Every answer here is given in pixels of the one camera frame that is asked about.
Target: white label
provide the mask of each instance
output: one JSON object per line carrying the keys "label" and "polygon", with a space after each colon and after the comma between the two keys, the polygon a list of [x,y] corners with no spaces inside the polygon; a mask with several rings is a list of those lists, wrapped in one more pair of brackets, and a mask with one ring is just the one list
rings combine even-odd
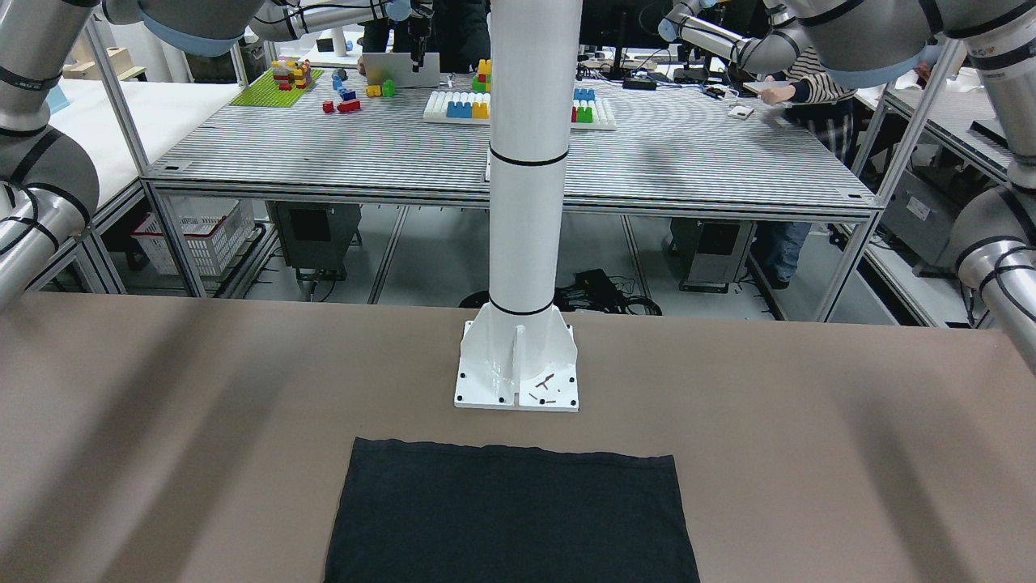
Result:
{"label": "white label", "polygon": [[928,214],[931,213],[931,208],[928,208],[924,202],[921,202],[915,197],[910,197],[910,202],[906,203],[906,209],[914,212],[914,215],[922,221],[928,220]]}

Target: white plastic basket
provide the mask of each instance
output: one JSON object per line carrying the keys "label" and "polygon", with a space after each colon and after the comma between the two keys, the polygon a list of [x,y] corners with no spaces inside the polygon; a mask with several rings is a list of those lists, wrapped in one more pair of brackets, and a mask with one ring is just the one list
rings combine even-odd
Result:
{"label": "white plastic basket", "polygon": [[[180,227],[198,271],[207,275],[222,273],[255,228],[252,203],[229,198],[195,199],[184,209],[190,214],[180,216]],[[176,274],[173,256],[156,216],[148,213],[131,235],[140,241],[155,270]]]}

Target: white baseplate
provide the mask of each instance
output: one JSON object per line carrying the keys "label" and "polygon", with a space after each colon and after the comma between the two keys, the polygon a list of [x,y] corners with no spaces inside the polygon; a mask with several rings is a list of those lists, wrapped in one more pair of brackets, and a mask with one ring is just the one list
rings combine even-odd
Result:
{"label": "white baseplate", "polygon": [[[447,106],[450,101],[489,105],[489,119],[473,117],[447,117]],[[572,123],[573,129],[606,129],[614,130],[618,128],[615,122],[615,115],[611,111],[611,104],[608,99],[597,97],[593,101],[580,101],[573,99],[573,107],[588,107],[594,112],[594,121],[591,123]],[[477,93],[473,91],[432,91],[425,106],[425,121],[430,123],[457,123],[461,125],[489,125],[493,117],[493,106],[489,93]]]}

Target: slotted aluminum tabletop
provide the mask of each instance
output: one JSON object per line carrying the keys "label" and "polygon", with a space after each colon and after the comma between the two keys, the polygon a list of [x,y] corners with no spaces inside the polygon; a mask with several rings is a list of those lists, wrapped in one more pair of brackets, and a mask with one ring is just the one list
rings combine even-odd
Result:
{"label": "slotted aluminum tabletop", "polygon": [[[922,94],[916,89],[896,89],[886,99],[890,107],[910,117]],[[1007,167],[1012,159],[1010,150],[971,128],[976,119],[992,119],[996,115],[984,91],[943,91],[931,106],[926,127],[960,156],[977,164],[992,178],[1006,182]]]}
{"label": "slotted aluminum tabletop", "polygon": [[[467,86],[458,79],[458,86]],[[486,126],[428,123],[431,89],[325,114],[329,80],[291,108],[226,106],[150,168],[164,194],[485,206]],[[865,220],[871,193],[782,110],[752,99],[748,120],[691,88],[632,91],[581,82],[609,99],[618,129],[573,130],[566,207],[631,213]]]}

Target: green baseplate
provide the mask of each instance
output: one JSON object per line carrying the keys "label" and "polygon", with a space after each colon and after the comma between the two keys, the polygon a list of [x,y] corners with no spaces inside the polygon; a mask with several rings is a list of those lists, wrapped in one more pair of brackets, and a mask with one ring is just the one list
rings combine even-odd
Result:
{"label": "green baseplate", "polygon": [[230,105],[243,105],[251,107],[291,107],[295,105],[307,91],[313,88],[317,79],[323,75],[322,68],[312,68],[313,84],[306,89],[291,89],[282,91],[274,84],[274,71],[267,70],[262,77],[256,79],[251,85],[244,88],[239,95],[234,97]]}

